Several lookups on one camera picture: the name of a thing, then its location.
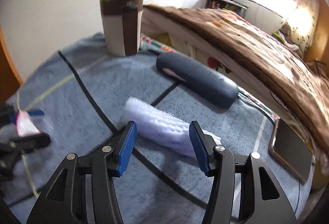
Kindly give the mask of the brown patterned bed blanket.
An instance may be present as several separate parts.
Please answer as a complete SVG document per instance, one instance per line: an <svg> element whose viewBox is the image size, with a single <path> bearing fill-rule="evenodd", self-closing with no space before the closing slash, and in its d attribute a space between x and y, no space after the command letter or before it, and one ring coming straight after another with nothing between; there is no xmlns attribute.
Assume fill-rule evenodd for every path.
<svg viewBox="0 0 329 224"><path fill-rule="evenodd" d="M320 63L304 63L277 40L232 11L145 5L162 27L187 28L201 49L224 53L268 88L307 129L315 147L328 151L328 77Z"/></svg>

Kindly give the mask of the teddy bear plush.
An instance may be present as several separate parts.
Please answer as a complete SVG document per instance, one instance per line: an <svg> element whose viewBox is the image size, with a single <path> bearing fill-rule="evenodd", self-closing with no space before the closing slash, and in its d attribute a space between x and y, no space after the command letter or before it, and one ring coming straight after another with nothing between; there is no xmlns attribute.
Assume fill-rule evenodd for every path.
<svg viewBox="0 0 329 224"><path fill-rule="evenodd" d="M295 55L303 59L305 55L305 45L302 44L299 37L295 36L295 32L289 23L285 22L282 26L272 33L272 37L278 42L291 50Z"/></svg>

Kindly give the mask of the white foam fruit net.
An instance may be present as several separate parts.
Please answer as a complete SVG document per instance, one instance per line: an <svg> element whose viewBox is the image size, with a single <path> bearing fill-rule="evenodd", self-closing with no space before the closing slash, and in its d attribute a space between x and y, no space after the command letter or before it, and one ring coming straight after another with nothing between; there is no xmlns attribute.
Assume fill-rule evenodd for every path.
<svg viewBox="0 0 329 224"><path fill-rule="evenodd" d="M127 122L135 122L142 137L178 154L196 158L189 137L189 123L135 97L129 97L126 101L123 118Z"/></svg>

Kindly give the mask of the smartphone in brown case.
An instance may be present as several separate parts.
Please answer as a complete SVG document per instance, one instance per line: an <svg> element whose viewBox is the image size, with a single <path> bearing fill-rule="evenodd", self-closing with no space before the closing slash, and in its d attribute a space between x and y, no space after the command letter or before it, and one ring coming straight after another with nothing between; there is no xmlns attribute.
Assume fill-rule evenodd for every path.
<svg viewBox="0 0 329 224"><path fill-rule="evenodd" d="M299 135L282 119L277 119L269 143L270 155L295 179L309 179L313 154Z"/></svg>

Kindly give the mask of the floral window curtain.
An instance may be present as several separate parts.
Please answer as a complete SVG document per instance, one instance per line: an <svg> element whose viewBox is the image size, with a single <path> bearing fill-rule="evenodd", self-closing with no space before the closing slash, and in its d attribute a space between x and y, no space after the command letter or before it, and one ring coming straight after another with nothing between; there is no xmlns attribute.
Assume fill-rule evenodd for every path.
<svg viewBox="0 0 329 224"><path fill-rule="evenodd" d="M312 46L319 8L319 0L297 0L297 8L288 19L292 41L300 48L301 58Z"/></svg>

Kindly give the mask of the cluttered white desk shelf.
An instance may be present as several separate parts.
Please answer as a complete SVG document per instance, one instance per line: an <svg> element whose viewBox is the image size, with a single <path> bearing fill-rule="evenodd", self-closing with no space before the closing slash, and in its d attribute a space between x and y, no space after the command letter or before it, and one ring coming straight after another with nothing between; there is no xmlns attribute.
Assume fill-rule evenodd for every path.
<svg viewBox="0 0 329 224"><path fill-rule="evenodd" d="M245 17L248 10L248 6L234 0L206 0L205 8L233 11L242 18Z"/></svg>

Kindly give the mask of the clear plastic wrapper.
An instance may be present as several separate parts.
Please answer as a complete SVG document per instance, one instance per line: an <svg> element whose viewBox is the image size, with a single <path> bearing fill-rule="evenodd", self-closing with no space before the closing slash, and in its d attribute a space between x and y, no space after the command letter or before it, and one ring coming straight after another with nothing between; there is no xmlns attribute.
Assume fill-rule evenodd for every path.
<svg viewBox="0 0 329 224"><path fill-rule="evenodd" d="M53 124L51 119L44 116L31 117L26 111L20 110L16 121L16 130L19 137L26 137L40 133L53 133Z"/></svg>

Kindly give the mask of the brown and cream thermos mug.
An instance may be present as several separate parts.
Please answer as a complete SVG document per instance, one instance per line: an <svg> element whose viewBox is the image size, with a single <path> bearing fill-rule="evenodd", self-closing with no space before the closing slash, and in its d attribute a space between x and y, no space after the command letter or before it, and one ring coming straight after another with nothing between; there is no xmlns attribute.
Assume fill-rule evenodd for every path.
<svg viewBox="0 0 329 224"><path fill-rule="evenodd" d="M108 52L117 57L137 54L143 0L99 0Z"/></svg>

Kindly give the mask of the dark blue glasses case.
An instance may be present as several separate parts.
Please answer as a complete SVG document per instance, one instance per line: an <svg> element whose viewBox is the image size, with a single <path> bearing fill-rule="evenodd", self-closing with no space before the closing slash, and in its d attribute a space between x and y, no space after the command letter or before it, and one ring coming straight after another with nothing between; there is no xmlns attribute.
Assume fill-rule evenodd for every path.
<svg viewBox="0 0 329 224"><path fill-rule="evenodd" d="M162 53L157 57L156 68L217 107L228 109L237 99L239 89L233 80L190 57Z"/></svg>

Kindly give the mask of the wooden wardrobe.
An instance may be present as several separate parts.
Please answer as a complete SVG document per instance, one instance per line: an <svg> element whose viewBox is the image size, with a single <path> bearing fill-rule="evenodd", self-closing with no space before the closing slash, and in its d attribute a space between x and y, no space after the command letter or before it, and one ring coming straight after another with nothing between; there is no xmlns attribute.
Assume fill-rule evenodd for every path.
<svg viewBox="0 0 329 224"><path fill-rule="evenodd" d="M328 66L329 14L325 0L320 1L319 17L311 48L304 57L305 62L319 60Z"/></svg>

